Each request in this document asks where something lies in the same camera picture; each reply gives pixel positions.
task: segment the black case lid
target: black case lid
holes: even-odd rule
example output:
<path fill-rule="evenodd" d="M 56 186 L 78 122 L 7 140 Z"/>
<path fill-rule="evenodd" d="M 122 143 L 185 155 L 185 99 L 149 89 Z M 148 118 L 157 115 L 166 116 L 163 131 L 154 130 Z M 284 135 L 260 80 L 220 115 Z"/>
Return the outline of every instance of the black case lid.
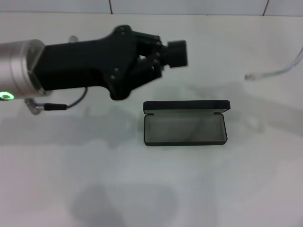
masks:
<path fill-rule="evenodd" d="M 148 146 L 225 144 L 221 113 L 230 108 L 227 100 L 144 102 L 144 142 Z"/>

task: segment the white surface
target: white surface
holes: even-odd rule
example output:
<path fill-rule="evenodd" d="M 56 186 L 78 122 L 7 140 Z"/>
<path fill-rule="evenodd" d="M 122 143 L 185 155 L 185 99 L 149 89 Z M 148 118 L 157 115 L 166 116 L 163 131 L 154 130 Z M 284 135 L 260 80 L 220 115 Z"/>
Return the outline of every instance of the white surface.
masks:
<path fill-rule="evenodd" d="M 293 60 L 303 18 L 0 14 L 0 42 L 96 39 L 119 24 L 186 39 L 189 67 L 166 69 L 122 102 L 94 87 L 66 112 L 32 116 L 21 100 L 1 103 L 0 226 L 301 226 L 303 64 L 255 83 L 244 74 Z M 191 99 L 230 100 L 227 143 L 145 146 L 143 102 Z"/>
<path fill-rule="evenodd" d="M 1 0 L 0 12 L 110 13 L 108 0 Z"/>
<path fill-rule="evenodd" d="M 113 13 L 262 15 L 267 0 L 111 0 Z"/>
<path fill-rule="evenodd" d="M 267 16 L 303 16 L 302 0 L 270 0 Z"/>

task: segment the robotic arm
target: robotic arm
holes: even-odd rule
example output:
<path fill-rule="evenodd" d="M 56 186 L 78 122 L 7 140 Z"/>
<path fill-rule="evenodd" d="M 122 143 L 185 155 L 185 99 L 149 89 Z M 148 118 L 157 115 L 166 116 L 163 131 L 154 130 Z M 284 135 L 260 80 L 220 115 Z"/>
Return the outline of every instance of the robotic arm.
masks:
<path fill-rule="evenodd" d="M 39 40 L 0 44 L 0 99 L 45 96 L 58 89 L 101 86 L 113 100 L 160 78 L 163 67 L 187 66 L 185 41 L 164 46 L 157 35 L 123 25 L 93 41 L 45 46 Z"/>

